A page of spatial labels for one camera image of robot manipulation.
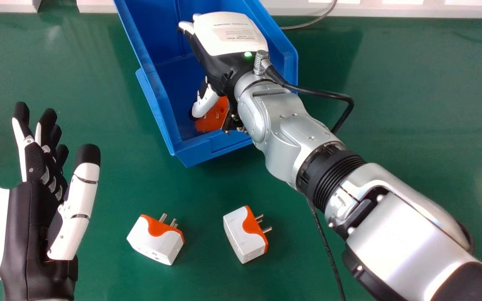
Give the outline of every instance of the black ribbed joint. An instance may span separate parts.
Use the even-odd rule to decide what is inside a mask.
[[[324,212],[340,183],[364,164],[362,157],[350,150],[340,149],[335,144],[322,145],[300,167],[297,189]]]

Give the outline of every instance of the robotic hand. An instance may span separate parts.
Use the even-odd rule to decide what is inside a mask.
[[[59,145],[57,115],[46,109],[33,137],[29,108],[12,116],[22,183],[0,188],[0,280],[6,301],[73,300],[78,278],[75,252],[88,226],[100,174],[100,150],[82,145],[67,184],[68,157]]]
[[[325,213],[346,242],[343,261],[354,278],[381,300],[482,300],[482,263],[464,227],[311,117],[285,88],[294,86],[273,67],[262,33],[246,15],[193,19],[179,28],[205,70],[203,88],[228,96],[233,120],[223,130],[250,135],[269,172]],[[203,88],[193,117],[208,108],[199,97],[207,94]]]

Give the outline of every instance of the green table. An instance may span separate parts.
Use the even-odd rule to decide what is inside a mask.
[[[340,138],[466,224],[482,260],[482,20],[327,18],[287,36],[301,84],[355,98]],[[78,252],[78,300],[337,300],[304,198],[266,171],[254,147],[189,169],[169,156],[138,67],[117,15],[79,15],[67,1],[45,1],[37,15],[0,15],[0,186],[20,180],[10,124],[16,101],[29,104],[32,122],[55,108],[71,151],[81,143],[102,150]],[[329,125],[343,109],[305,100]],[[221,217],[245,204],[274,230],[268,253],[241,265]],[[172,267],[126,242],[139,214],[163,212],[186,237]],[[349,300],[370,300],[339,259],[343,242],[326,232]]]

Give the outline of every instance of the cable connector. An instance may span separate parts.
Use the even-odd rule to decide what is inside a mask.
[[[265,234],[273,228],[260,228],[263,217],[263,214],[255,217],[249,206],[241,207],[222,217],[226,236],[241,263],[247,263],[267,252],[269,243]]]
[[[165,265],[172,265],[185,240],[176,219],[172,219],[168,225],[164,223],[166,218],[165,213],[159,220],[142,214],[128,234],[127,240],[131,247],[142,255]]]

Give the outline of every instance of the plug pin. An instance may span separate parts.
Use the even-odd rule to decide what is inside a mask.
[[[165,219],[167,219],[167,214],[166,214],[166,213],[163,213],[163,214],[161,214],[161,217],[159,218],[159,222],[160,222],[160,223],[164,223],[164,222],[165,222]]]

